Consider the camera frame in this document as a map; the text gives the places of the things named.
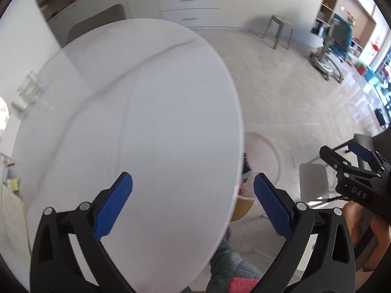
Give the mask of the person's right hand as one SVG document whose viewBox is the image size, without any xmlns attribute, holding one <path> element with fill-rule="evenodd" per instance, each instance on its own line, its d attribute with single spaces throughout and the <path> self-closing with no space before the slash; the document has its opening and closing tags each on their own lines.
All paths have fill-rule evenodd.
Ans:
<svg viewBox="0 0 391 293">
<path fill-rule="evenodd" d="M 349 201 L 343 207 L 343 215 L 353 245 L 357 245 L 362 238 L 360 235 L 362 213 L 363 207 L 353 201 Z M 369 230 L 376 245 L 370 250 L 369 256 L 357 267 L 357 270 L 363 269 L 365 272 L 374 271 L 378 267 L 390 245 L 390 225 L 383 218 L 374 216 L 370 221 Z"/>
</svg>

